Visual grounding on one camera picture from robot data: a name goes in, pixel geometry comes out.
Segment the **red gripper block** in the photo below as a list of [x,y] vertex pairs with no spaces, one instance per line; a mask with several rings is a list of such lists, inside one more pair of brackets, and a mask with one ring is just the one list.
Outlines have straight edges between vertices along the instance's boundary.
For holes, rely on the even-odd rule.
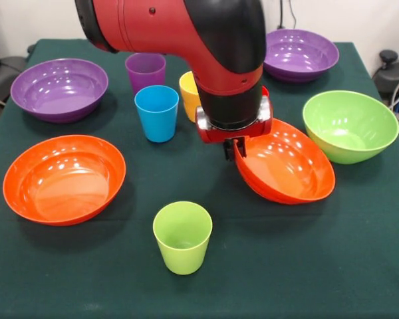
[[239,130],[222,130],[213,126],[203,108],[196,109],[196,128],[204,143],[223,143],[223,150],[227,161],[235,159],[233,140],[237,138],[237,149],[242,157],[247,156],[245,136],[256,137],[271,131],[273,107],[268,96],[262,96],[256,120]]

